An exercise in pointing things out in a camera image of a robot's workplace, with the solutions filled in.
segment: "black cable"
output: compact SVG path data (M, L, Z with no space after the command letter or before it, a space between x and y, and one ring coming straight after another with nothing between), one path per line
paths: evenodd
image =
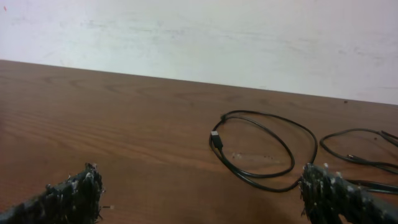
M247 184L256 187L258 189L261 190L268 190L270 192L286 192L289 191L293 188L295 188L298 184L301 178L298 178L292 185L282 188L282 189L273 189L270 187L266 187L264 185L258 184L257 182L249 179L248 177L252 177L252 178L271 178L271 177L279 177L282 176L288 172L290 172L294 165L295 165L295 161L294 161L294 156L292 154L292 152L290 151L289 147L287 147L287 145L285 144L285 142L283 142L283 140L281 140L280 137L278 137L278 135L276 135L274 132L272 132L270 129L266 128L265 126L263 126L262 124L258 123L255 120L252 120L250 118L246 118L243 116L231 116L231 114L235 114L235 113L249 113L249 114L257 114L257 115L263 115L263 116L270 116L273 118L278 118L281 119L282 121L286 121L288 123L292 123L304 130L306 130L308 133L310 133L311 137L314 140L314 147L313 147L313 154L309 160L309 163L313 163L315 160L315 156L317 155L317 150L318 150L318 141L315 137L315 135L305 126L302 126L301 124L298 124L292 120L289 120L287 118L283 118L281 116L277 116L274 114L269 114L269 113L261 113L261 112L257 112L257 111L247 111L247 110L235 110L235 111L230 111L226 114L224 114L223 116L221 116L221 121L218 122L216 124L216 126L213 128L211 134L210 134L210 138L209 138L209 145L211 147L211 150L213 150L213 152L216 154L217 158L237 177L239 177L241 180L245 181ZM265 132L267 132L268 134L270 134L272 137L274 137L276 140L278 140L281 145L283 145L283 147L285 148L285 150L287 151L287 154L290 157L290 167L286 170L283 170L281 172L278 172L276 174L253 174L250 172L246 172L238 167L236 167L235 165L233 165L224 155L223 152L223 144L221 142L221 138L217 133L217 128L221 125L224 124L227 120L229 119L243 119L245 121L249 121L252 124L255 124L256 126L260 127L261 129L263 129Z
M384 138L385 140L387 140L389 143L398 147L398 141L396 140L396 139L398 139L397 136L389 134L385 131L375 131L375 130L366 129L366 128L354 128L354 129L348 129L345 131L340 131L337 133L329 134L329 135L323 137L319 143L327 152L329 152L330 154L332 154L335 157L342 159L344 161L353 162L355 164L361 164L361 165L365 165L365 166L374 166L374 167L377 167L378 169L390 172L392 174L398 174L398 165L390 164L388 162L369 161L369 160L362 159L362 158L360 158L358 156L354 156L354 155L342 156L338 153L333 152L328 146L326 146L326 144L325 144L326 139L329 139L330 137L334 137L334 136L339 136L339 135L342 135L342 134L345 134L348 132L352 132L352 131L367 131L370 133L377 134L377 135L381 136L382 138ZM398 186L395 186L395 185L382 184L379 182L371 182L371 181L367 181L367 180L347 180L347 181L351 182L352 184L364 186L364 187L366 187L366 190L369 192L379 192L379 193L384 193L384 194L398 194Z

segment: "white wall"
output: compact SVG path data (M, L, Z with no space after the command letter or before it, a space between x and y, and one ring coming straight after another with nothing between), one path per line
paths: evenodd
M397 0L0 3L2 59L398 105Z

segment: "wooden table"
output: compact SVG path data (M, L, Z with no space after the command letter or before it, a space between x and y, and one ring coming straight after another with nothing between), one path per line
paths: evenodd
M102 211L103 223L308 223L298 188L255 189L210 151L210 130L236 109L285 116L318 139L359 127L398 134L393 105L0 61L0 210L95 162L107 189L101 204L115 206ZM310 157L311 139L281 121L254 119L296 158L291 173L262 183L289 185ZM226 155L242 168L271 173L290 162L250 124L228 121L219 133ZM353 133L328 143L342 154L397 163L398 150L374 137ZM398 184L396 175L319 148L315 163L324 162L344 177ZM380 196L398 205L398 197Z

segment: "usb connector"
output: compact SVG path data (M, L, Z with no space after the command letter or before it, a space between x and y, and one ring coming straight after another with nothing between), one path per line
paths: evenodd
M218 150L223 149L223 142L221 141L220 135L218 135L217 131L211 132L211 140L213 141L214 147L216 147Z

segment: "brown tabletop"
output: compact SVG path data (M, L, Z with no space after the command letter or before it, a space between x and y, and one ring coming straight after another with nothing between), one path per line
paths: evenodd
M398 134L398 106L162 78L0 61L0 211L97 163L107 192L103 223L308 223L299 189L272 193L235 177L212 153L208 136L220 115L258 110L292 119L318 140L348 128ZM296 165L262 180L286 187L312 153L307 134L282 121L251 116L291 148ZM268 134L243 121L219 128L226 156L262 173L290 159ZM398 163L398 150L371 133L328 141L341 154ZM339 160L343 177L398 185L398 175ZM398 205L398 197L377 195Z

